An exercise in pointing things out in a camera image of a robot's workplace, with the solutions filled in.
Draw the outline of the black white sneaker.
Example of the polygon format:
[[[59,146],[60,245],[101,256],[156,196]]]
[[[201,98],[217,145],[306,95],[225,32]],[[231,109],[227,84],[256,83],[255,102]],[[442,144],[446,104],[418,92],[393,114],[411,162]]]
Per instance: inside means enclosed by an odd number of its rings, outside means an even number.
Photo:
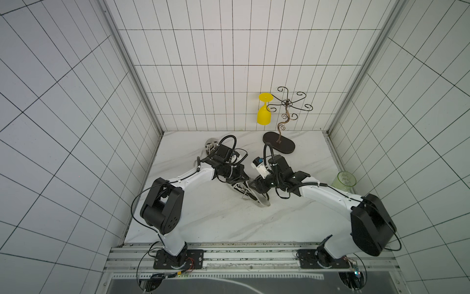
[[[210,138],[206,141],[204,150],[207,157],[212,157],[217,154],[217,151],[220,147],[220,142],[217,138]]]
[[[258,207],[270,207],[269,197],[252,189],[248,185],[247,181],[231,184],[231,187],[238,193],[241,193],[244,198],[252,201]]]

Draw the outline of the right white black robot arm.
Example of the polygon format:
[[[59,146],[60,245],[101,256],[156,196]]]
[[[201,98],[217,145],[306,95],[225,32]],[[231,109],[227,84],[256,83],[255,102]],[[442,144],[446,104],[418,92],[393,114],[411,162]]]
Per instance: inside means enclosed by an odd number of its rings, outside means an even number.
[[[359,196],[341,191],[317,180],[304,171],[293,171],[281,155],[251,163],[259,175],[252,189],[265,194],[271,189],[309,198],[334,210],[350,222],[350,228],[327,236],[315,255],[325,263],[348,254],[364,252],[378,257],[397,232],[382,201],[373,194]]]

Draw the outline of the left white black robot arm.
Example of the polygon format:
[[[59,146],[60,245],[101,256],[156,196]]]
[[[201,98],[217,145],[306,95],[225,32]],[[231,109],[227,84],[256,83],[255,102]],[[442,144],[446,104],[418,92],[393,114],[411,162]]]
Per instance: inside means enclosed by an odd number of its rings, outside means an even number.
[[[186,194],[219,176],[230,184],[248,180],[238,156],[235,148],[221,144],[205,158],[197,159],[195,168],[187,173],[154,181],[140,209],[140,218],[158,233],[167,255],[178,257],[187,249],[176,229]]]

